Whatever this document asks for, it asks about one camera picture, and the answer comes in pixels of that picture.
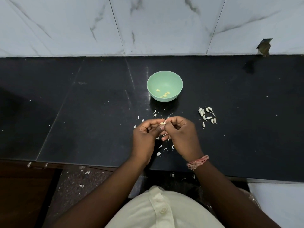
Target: hand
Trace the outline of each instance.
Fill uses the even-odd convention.
[[[164,133],[164,125],[160,125],[164,119],[149,119],[142,122],[133,130],[133,148],[131,158],[144,162],[146,165],[150,162],[155,139],[161,132]]]
[[[166,135],[163,137],[163,140],[171,137],[177,152],[187,162],[204,156],[193,122],[181,116],[174,116],[166,119],[165,131]]]

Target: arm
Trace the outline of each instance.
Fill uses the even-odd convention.
[[[53,227],[104,227],[128,197],[139,175],[149,163],[155,138],[164,130],[164,119],[143,122],[133,131],[130,158],[89,195],[70,208]]]
[[[175,148],[187,162],[204,156],[195,125],[189,120],[180,116],[171,117],[166,120],[165,131],[167,135],[162,139],[170,136]],[[209,161],[197,167],[194,172],[225,227],[279,228]]]

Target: shirt button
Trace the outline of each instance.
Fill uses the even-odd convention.
[[[167,212],[167,207],[162,208],[160,211],[161,214],[164,214],[165,212]]]

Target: person's left hand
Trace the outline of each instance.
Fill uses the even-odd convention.
[[[142,161],[146,165],[150,162],[155,139],[160,133],[164,132],[165,126],[160,125],[160,123],[164,121],[164,119],[149,119],[142,122],[133,130],[131,158]]]

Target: white shirt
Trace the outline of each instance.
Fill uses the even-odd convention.
[[[224,228],[203,206],[173,191],[152,186],[129,201],[106,228]]]

